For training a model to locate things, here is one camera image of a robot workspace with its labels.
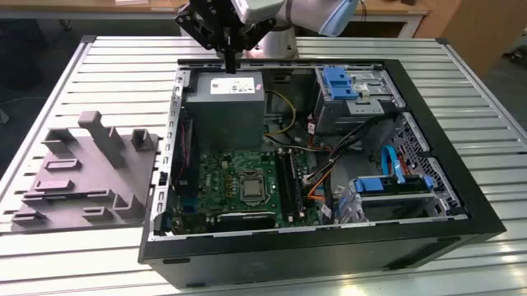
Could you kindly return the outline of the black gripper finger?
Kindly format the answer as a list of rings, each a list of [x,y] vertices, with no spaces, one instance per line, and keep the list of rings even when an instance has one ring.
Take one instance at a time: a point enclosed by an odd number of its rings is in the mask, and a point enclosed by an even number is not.
[[[226,72],[231,73],[231,54],[226,53],[225,38],[221,37],[218,30],[210,28],[206,22],[198,19],[197,12],[191,6],[180,7],[175,16],[175,22],[205,49],[215,50],[217,55],[225,61]]]
[[[237,73],[238,54],[251,50],[277,25],[277,19],[266,19],[249,27],[238,20],[231,26],[231,73]]]

